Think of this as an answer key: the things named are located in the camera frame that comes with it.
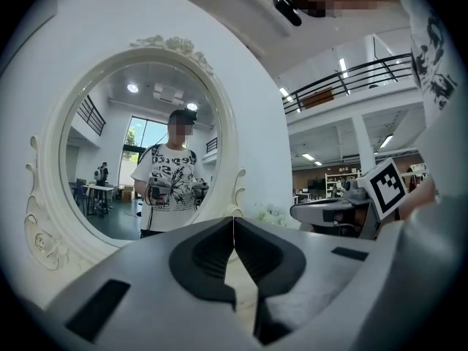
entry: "tree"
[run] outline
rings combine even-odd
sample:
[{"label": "tree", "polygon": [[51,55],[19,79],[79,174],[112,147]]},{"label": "tree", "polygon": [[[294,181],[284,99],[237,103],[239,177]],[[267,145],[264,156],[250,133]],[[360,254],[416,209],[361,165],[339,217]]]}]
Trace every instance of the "tree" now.
[{"label": "tree", "polygon": [[[127,138],[125,140],[125,144],[128,146],[136,146],[135,142],[135,128],[130,127],[129,131],[127,132]],[[133,152],[124,151],[124,158],[133,162],[137,161],[138,154],[134,154]]]}]

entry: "railing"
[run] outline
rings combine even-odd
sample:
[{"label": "railing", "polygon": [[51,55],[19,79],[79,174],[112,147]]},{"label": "railing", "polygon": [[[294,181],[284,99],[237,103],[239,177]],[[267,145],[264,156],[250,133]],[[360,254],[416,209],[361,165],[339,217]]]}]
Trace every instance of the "railing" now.
[{"label": "railing", "polygon": [[83,100],[77,113],[99,136],[101,136],[105,121],[96,109],[89,95]]},{"label": "railing", "polygon": [[215,149],[218,149],[218,137],[215,137],[214,139],[206,143],[206,153],[213,151]]},{"label": "railing", "polygon": [[301,112],[339,95],[346,96],[355,90],[395,83],[411,75],[411,53],[377,59],[329,75],[283,97],[284,112]]}]

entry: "white mirror frame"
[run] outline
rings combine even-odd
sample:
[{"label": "white mirror frame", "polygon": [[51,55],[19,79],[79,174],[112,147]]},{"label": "white mirror frame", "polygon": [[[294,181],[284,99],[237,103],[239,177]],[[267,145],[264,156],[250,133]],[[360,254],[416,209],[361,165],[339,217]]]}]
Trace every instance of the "white mirror frame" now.
[{"label": "white mirror frame", "polygon": [[243,216],[239,207],[245,190],[238,179],[245,170],[238,166],[238,134],[230,100],[201,52],[194,52],[190,40],[164,40],[160,35],[139,39],[122,52],[108,56],[77,82],[54,105],[40,137],[31,138],[37,160],[26,168],[33,174],[28,198],[25,232],[28,246],[37,261],[51,271],[76,278],[91,266],[130,241],[108,238],[91,226],[78,209],[68,188],[65,151],[68,131],[80,102],[102,79],[132,64],[171,61],[194,73],[212,97],[217,122],[219,148],[214,185],[199,211],[189,220],[201,222],[223,216]]}]

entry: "white column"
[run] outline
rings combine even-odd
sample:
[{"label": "white column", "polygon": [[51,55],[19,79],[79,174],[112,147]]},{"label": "white column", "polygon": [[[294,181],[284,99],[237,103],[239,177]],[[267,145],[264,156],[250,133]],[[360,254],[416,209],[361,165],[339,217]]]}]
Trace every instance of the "white column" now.
[{"label": "white column", "polygon": [[356,140],[358,141],[361,170],[365,173],[367,170],[372,169],[375,166],[374,152],[372,150],[371,141],[369,140],[369,135],[367,134],[363,116],[353,116],[352,124],[354,125]]}]

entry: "black slot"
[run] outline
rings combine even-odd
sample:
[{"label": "black slot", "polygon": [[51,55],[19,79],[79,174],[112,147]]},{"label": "black slot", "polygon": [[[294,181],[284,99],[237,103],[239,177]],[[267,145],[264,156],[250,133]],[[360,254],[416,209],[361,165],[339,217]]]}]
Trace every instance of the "black slot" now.
[{"label": "black slot", "polygon": [[357,251],[355,249],[347,249],[344,247],[336,247],[331,253],[359,261],[364,261],[367,255],[369,254],[368,252]]},{"label": "black slot", "polygon": [[125,282],[107,281],[69,320],[67,329],[93,342],[129,288]]}]

